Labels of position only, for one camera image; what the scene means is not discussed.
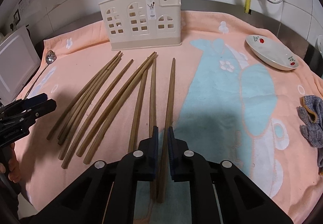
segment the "human hand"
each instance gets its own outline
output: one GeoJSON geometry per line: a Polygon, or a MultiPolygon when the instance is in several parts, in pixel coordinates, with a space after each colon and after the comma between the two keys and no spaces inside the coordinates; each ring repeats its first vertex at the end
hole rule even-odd
{"type": "MultiPolygon", "coordinates": [[[[19,168],[19,162],[17,161],[16,153],[15,153],[15,144],[12,143],[10,145],[12,150],[12,157],[8,162],[10,173],[8,175],[8,178],[10,181],[17,183],[21,179],[20,174],[20,168],[19,168]]],[[[3,164],[0,163],[0,173],[5,173],[5,167],[3,164]]]]}

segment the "basket window cutout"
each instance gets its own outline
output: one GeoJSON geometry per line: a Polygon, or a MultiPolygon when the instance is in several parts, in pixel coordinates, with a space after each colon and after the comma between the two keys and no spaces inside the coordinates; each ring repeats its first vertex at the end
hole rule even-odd
{"type": "Polygon", "coordinates": [[[133,35],[149,34],[146,10],[142,3],[134,2],[128,6],[128,19],[133,35]]]}
{"type": "Polygon", "coordinates": [[[106,18],[108,21],[109,32],[111,35],[123,35],[121,16],[118,14],[114,7],[111,7],[106,12],[106,18]]]}
{"type": "Polygon", "coordinates": [[[173,18],[169,15],[162,15],[157,20],[157,31],[158,32],[175,32],[175,26],[173,18]]]}

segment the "beige plastic basket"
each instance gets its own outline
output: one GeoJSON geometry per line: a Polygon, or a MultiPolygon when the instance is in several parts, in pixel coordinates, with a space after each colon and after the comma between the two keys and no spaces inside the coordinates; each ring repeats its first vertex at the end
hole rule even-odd
{"type": "Polygon", "coordinates": [[[181,45],[180,0],[109,0],[99,5],[112,50],[181,45]]]}

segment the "wooden chopstick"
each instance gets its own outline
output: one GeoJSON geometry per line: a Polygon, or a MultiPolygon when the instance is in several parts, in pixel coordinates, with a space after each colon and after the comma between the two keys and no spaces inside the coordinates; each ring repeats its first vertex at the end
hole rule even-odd
{"type": "MultiPolygon", "coordinates": [[[[153,127],[157,126],[156,119],[156,58],[152,62],[151,81],[150,81],[150,101],[149,101],[149,137],[152,137],[153,127]]],[[[149,182],[150,198],[156,200],[157,187],[156,180],[149,182]]]]}
{"type": "Polygon", "coordinates": [[[112,73],[112,71],[115,69],[115,67],[118,65],[118,63],[120,62],[121,58],[118,57],[115,61],[115,63],[113,63],[113,65],[111,66],[111,68],[107,71],[106,74],[104,74],[100,80],[98,81],[98,83],[96,84],[95,88],[93,88],[93,90],[91,92],[89,92],[88,96],[84,99],[84,103],[82,102],[80,104],[80,106],[78,107],[79,110],[77,110],[75,114],[77,114],[76,116],[72,117],[70,120],[70,125],[68,125],[67,127],[70,128],[69,132],[67,133],[67,136],[65,137],[65,142],[64,145],[60,151],[59,154],[59,160],[63,160],[67,150],[69,148],[69,145],[72,141],[73,135],[75,134],[76,129],[78,128],[86,110],[88,109],[88,107],[90,106],[92,100],[94,99],[94,97],[96,96],[96,94],[99,92],[99,90],[101,89],[101,87],[103,86],[103,84],[105,83],[105,81],[108,79],[108,77],[110,76],[110,74],[112,73]]]}
{"type": "Polygon", "coordinates": [[[135,112],[133,114],[128,153],[135,151],[135,146],[137,142],[138,130],[139,130],[139,122],[140,122],[140,114],[143,106],[143,95],[145,93],[146,80],[147,80],[148,69],[143,72],[143,76],[140,82],[140,87],[138,91],[138,97],[135,107],[135,112]]]}
{"type": "Polygon", "coordinates": [[[106,89],[106,91],[103,93],[103,95],[100,97],[99,101],[96,103],[94,108],[92,109],[91,113],[88,115],[86,118],[84,124],[82,125],[81,129],[77,133],[72,145],[70,146],[64,161],[62,163],[62,168],[66,169],[68,167],[68,164],[70,163],[77,146],[79,145],[85,131],[87,130],[88,126],[91,124],[94,116],[100,109],[101,105],[105,101],[105,99],[108,97],[108,95],[111,93],[112,89],[116,86],[116,84],[119,82],[119,80],[122,78],[122,76],[125,74],[125,72],[128,70],[128,68],[131,66],[133,63],[133,59],[129,61],[129,63],[125,66],[125,68],[122,69],[122,71],[117,75],[117,77],[112,81],[111,85],[106,89]]]}
{"type": "Polygon", "coordinates": [[[119,56],[119,54],[121,53],[121,51],[119,51],[111,60],[110,62],[108,62],[103,68],[101,68],[101,70],[99,72],[97,72],[92,79],[82,88],[82,90],[73,98],[73,100],[71,101],[71,103],[69,103],[69,105],[67,106],[67,108],[64,110],[64,112],[61,114],[61,116],[59,117],[59,119],[56,121],[55,125],[53,126],[53,128],[51,129],[51,131],[49,132],[48,136],[47,136],[47,140],[51,140],[51,138],[53,137],[53,135],[56,133],[56,130],[59,128],[60,124],[63,122],[63,120],[66,118],[66,115],[68,114],[68,112],[72,109],[72,107],[75,105],[75,103],[79,100],[79,98],[84,94],[84,92],[88,89],[88,87],[92,84],[92,82],[94,81],[94,79],[96,78],[96,76],[101,75],[104,70],[106,70],[111,64],[112,62],[119,56]]]}
{"type": "Polygon", "coordinates": [[[107,68],[101,76],[97,76],[95,78],[95,80],[93,81],[93,83],[91,84],[91,86],[88,87],[88,89],[85,91],[85,93],[82,95],[82,97],[80,98],[80,100],[77,102],[77,104],[75,104],[75,106],[73,106],[71,112],[68,114],[68,118],[65,122],[65,124],[63,125],[61,132],[58,135],[58,144],[62,145],[65,142],[66,136],[69,133],[72,124],[74,123],[76,117],[78,116],[80,110],[82,109],[82,107],[85,105],[85,103],[87,102],[88,98],[90,97],[91,93],[93,92],[93,90],[95,90],[96,86],[100,83],[104,84],[104,81],[102,81],[102,79],[107,79],[109,77],[109,75],[112,73],[112,70],[115,68],[115,63],[119,63],[121,60],[121,56],[122,53],[120,55],[118,55],[118,57],[112,62],[112,64],[109,66],[109,68],[107,68]]]}
{"type": "Polygon", "coordinates": [[[175,58],[172,61],[171,76],[168,89],[168,100],[166,109],[165,129],[163,138],[162,158],[160,160],[159,175],[157,177],[157,202],[163,203],[166,194],[166,182],[168,175],[168,146],[167,146],[167,131],[173,123],[173,107],[174,107],[174,91],[175,91],[175,58]]]}
{"type": "Polygon", "coordinates": [[[90,132],[88,133],[88,135],[85,137],[84,141],[82,142],[81,146],[79,147],[79,149],[76,152],[76,155],[81,157],[83,156],[86,148],[88,147],[88,145],[91,143],[94,135],[96,134],[96,132],[99,130],[100,126],[102,125],[102,123],[104,122],[106,116],[111,112],[112,108],[114,107],[114,105],[116,104],[116,102],[119,100],[119,98],[121,97],[121,95],[123,94],[123,92],[127,89],[127,87],[130,85],[131,81],[135,78],[135,76],[140,72],[140,70],[142,69],[142,67],[146,64],[146,62],[148,61],[148,59],[154,55],[156,52],[152,53],[143,63],[140,67],[138,67],[138,69],[132,74],[132,76],[127,80],[127,82],[125,82],[125,84],[122,86],[122,88],[118,91],[118,93],[114,96],[114,98],[111,100],[111,102],[109,103],[109,105],[105,108],[105,110],[103,111],[103,113],[101,114],[101,116],[99,117],[99,119],[96,121],[96,123],[94,124],[94,126],[91,128],[90,132]]]}
{"type": "Polygon", "coordinates": [[[83,163],[84,164],[89,164],[91,162],[91,159],[93,158],[96,150],[98,149],[102,139],[104,138],[104,135],[106,131],[108,130],[109,126],[111,125],[112,121],[114,120],[115,116],[117,115],[118,111],[126,101],[126,99],[130,96],[131,92],[133,89],[136,87],[137,83],[140,81],[143,72],[148,68],[148,66],[151,64],[155,57],[156,52],[152,54],[151,57],[149,57],[148,61],[145,63],[145,65],[141,68],[141,70],[137,73],[137,75],[134,77],[134,79],[131,81],[129,86],[126,88],[126,90],[123,92],[119,100],[116,102],[114,107],[111,109],[111,112],[107,116],[106,121],[102,125],[99,133],[97,134],[96,138],[94,139],[91,147],[88,150],[88,153],[86,154],[83,163]]]}

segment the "silver rivet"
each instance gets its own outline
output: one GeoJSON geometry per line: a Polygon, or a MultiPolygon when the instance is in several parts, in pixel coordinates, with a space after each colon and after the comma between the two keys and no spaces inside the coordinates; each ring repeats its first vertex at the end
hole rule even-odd
{"type": "Polygon", "coordinates": [[[184,152],[184,156],[194,156],[194,152],[191,150],[187,150],[184,152]]]}
{"type": "Polygon", "coordinates": [[[230,161],[223,161],[222,162],[222,166],[226,167],[226,168],[231,168],[232,167],[232,163],[230,161]]]}
{"type": "Polygon", "coordinates": [[[95,162],[94,166],[97,168],[97,169],[101,169],[105,166],[105,162],[100,160],[100,161],[97,161],[95,162]]]}
{"type": "Polygon", "coordinates": [[[136,150],[133,152],[133,155],[135,157],[141,157],[143,155],[143,152],[141,150],[136,150]]]}

